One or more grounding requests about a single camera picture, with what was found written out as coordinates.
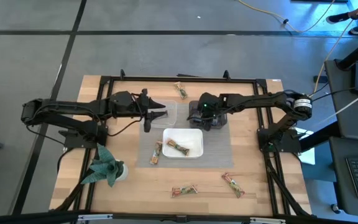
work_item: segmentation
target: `wooden table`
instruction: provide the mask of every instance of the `wooden table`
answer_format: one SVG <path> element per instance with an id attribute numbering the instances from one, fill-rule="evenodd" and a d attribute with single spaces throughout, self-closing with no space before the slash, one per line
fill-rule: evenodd
<path id="1" fill-rule="evenodd" d="M 86 75 L 83 78 L 78 101 L 89 102 L 96 99 L 100 76 Z M 267 80 L 272 93 L 282 91 L 280 80 Z M 214 95 L 220 93 L 239 93 L 253 95 L 250 84 L 244 83 L 183 83 L 188 98 L 182 100 L 172 82 L 114 82 L 113 93 L 129 91 L 140 93 L 147 88 L 154 99 L 175 100 L 188 103 L 198 100 L 204 92 Z M 272 108 L 273 119 L 277 122 L 284 112 Z M 75 116 L 76 119 L 88 119 Z M 131 122 L 130 118 L 109 119 L 109 132 L 115 133 Z M 229 114 L 231 147 L 234 167 L 231 169 L 200 168 L 145 168 L 137 167 L 139 149 L 139 124 L 133 124 L 120 135 L 108 138 L 106 147 L 115 158 L 123 160 L 129 175 L 122 182 L 110 188 L 106 180 L 97 182 L 91 206 L 93 212 L 109 213 L 158 213 L 187 215 L 260 215 L 271 216 L 269 189 L 263 155 L 259 151 L 256 129 L 259 127 L 256 109 Z M 58 207 L 77 184 L 83 162 L 84 149 L 74 149 L 63 159 L 58 173 L 50 208 Z M 285 183 L 296 201 L 307 212 L 311 212 L 302 169 L 298 159 L 289 153 L 281 153 Z M 236 198 L 221 175 L 232 174 L 246 194 Z M 199 194 L 171 198 L 172 187 L 196 184 Z M 85 207 L 88 185 L 84 187 L 80 208 Z M 276 186 L 278 209 L 282 213 L 280 191 Z"/>

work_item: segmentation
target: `yellow cable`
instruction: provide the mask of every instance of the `yellow cable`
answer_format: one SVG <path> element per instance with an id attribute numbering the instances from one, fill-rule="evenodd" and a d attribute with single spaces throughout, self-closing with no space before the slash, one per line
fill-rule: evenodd
<path id="1" fill-rule="evenodd" d="M 339 41 L 342 39 L 343 34 L 345 33 L 345 31 L 347 30 L 347 28 L 352 24 L 353 20 L 351 20 L 351 22 L 346 26 L 346 28 L 343 30 L 341 36 L 339 36 L 338 40 L 336 41 L 336 43 L 334 44 L 334 46 L 332 47 L 332 49 L 329 51 L 327 57 L 324 59 L 323 65 L 321 66 L 320 72 L 318 73 L 317 76 L 317 80 L 316 80 L 316 85 L 314 86 L 314 90 L 313 93 L 311 95 L 309 95 L 309 97 L 312 97 L 316 91 L 317 91 L 317 87 L 318 87 L 318 80 L 320 79 L 321 73 L 323 72 L 323 68 L 324 68 L 324 63 L 325 61 L 327 61 L 328 57 L 331 55 L 331 53 L 333 52 L 334 48 L 337 46 L 337 44 L 339 43 Z"/>
<path id="2" fill-rule="evenodd" d="M 270 14 L 270 15 L 273 15 L 273 16 L 276 16 L 276 17 L 279 17 L 279 18 L 281 18 L 283 21 L 285 20 L 284 17 L 282 17 L 282 16 L 280 16 L 280 15 L 274 13 L 274 12 L 269 12 L 269 11 L 266 11 L 266 10 L 258 9 L 258 8 L 256 8 L 256 7 L 253 7 L 253 6 L 248 5 L 247 3 L 245 3 L 245 2 L 243 2 L 243 1 L 241 1 L 241 0 L 238 0 L 238 1 L 239 1 L 241 4 L 243 4 L 243 5 L 245 5 L 245 6 L 249 7 L 249 8 L 251 8 L 251 9 L 253 9 L 253 10 L 256 10 L 256 11 L 259 11 L 259 12 L 263 12 L 263 13 L 267 13 L 267 14 Z M 309 31 L 311 28 L 313 28 L 315 25 L 317 25 L 317 23 L 325 16 L 325 14 L 328 12 L 329 8 L 334 4 L 334 2 L 335 2 L 335 0 L 333 0 L 333 1 L 330 3 L 330 5 L 328 6 L 327 10 L 326 10 L 326 11 L 324 12 L 324 14 L 320 17 L 320 19 L 318 19 L 317 22 L 315 22 L 315 23 L 313 24 L 313 26 L 311 26 L 311 27 L 310 27 L 309 29 L 307 29 L 307 30 L 303 30 L 303 31 L 302 31 L 302 30 L 297 30 L 297 29 L 295 29 L 294 27 L 292 27 L 289 22 L 287 22 L 286 24 L 288 24 L 288 26 L 291 27 L 291 29 L 293 29 L 295 32 L 298 32 L 298 33 L 303 33 L 303 32 Z"/>

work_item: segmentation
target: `white square bowl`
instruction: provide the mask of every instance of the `white square bowl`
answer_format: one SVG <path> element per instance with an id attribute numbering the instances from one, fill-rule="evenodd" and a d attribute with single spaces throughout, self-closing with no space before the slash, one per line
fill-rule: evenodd
<path id="1" fill-rule="evenodd" d="M 203 155 L 203 132 L 193 128 L 167 128 L 163 132 L 162 154 L 172 159 L 196 159 Z M 169 139 L 174 140 L 180 146 L 188 148 L 189 155 L 168 146 Z"/>

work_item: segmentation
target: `potted plant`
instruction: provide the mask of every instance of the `potted plant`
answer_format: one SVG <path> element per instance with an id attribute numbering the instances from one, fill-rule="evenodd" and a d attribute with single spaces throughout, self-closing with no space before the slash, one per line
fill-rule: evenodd
<path id="1" fill-rule="evenodd" d="M 128 175 L 128 167 L 124 162 L 116 160 L 110 151 L 100 144 L 98 144 L 98 152 L 99 160 L 94 159 L 89 166 L 94 172 L 85 177 L 81 184 L 107 179 L 109 186 L 112 187 L 116 181 L 125 180 Z"/>

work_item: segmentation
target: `gray fabric mat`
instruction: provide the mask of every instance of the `gray fabric mat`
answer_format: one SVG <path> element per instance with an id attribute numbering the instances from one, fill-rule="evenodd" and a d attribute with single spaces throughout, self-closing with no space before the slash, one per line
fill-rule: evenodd
<path id="1" fill-rule="evenodd" d="M 178 104 L 177 122 L 175 128 L 190 128 L 188 117 L 188 104 Z M 169 159 L 162 152 L 157 165 L 149 163 L 153 154 L 155 142 L 162 140 L 163 128 L 152 128 L 149 133 L 143 132 L 140 126 L 138 167 L 172 167 L 172 168 L 232 168 L 232 149 L 230 130 L 227 123 L 222 129 L 203 130 L 204 154 L 197 159 Z"/>

